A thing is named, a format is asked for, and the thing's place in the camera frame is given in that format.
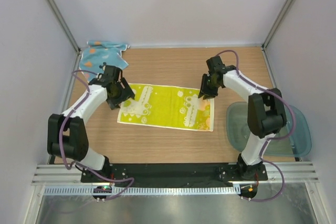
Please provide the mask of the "yellow green crocodile towel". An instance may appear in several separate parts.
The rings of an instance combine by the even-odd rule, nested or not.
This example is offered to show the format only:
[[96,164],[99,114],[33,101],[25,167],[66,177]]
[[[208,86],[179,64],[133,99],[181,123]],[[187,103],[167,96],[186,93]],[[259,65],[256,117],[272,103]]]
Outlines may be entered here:
[[121,103],[118,123],[213,131],[214,99],[199,98],[199,89],[142,83],[132,83],[130,87],[135,98]]

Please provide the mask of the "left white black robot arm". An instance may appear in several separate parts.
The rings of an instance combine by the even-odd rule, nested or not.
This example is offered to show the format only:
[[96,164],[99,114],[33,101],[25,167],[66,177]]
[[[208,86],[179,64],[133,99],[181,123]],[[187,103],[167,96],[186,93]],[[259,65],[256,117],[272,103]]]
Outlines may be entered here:
[[52,114],[48,119],[47,152],[63,159],[72,159],[78,166],[89,170],[100,182],[111,178],[109,159],[89,147],[86,124],[95,110],[106,102],[112,110],[134,99],[130,85],[124,77],[120,80],[92,79],[84,82],[85,93],[62,114]]

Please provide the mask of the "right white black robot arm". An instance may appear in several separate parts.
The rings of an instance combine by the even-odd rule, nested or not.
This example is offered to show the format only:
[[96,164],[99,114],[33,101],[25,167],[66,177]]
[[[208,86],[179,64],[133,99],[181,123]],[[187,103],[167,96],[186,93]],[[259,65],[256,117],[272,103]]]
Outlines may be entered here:
[[199,98],[218,96],[218,88],[235,91],[248,103],[247,124],[250,135],[244,150],[238,155],[236,173],[243,180],[252,180],[261,169],[263,148],[267,140],[287,123],[282,93],[279,89],[267,89],[251,81],[240,71],[203,74]]

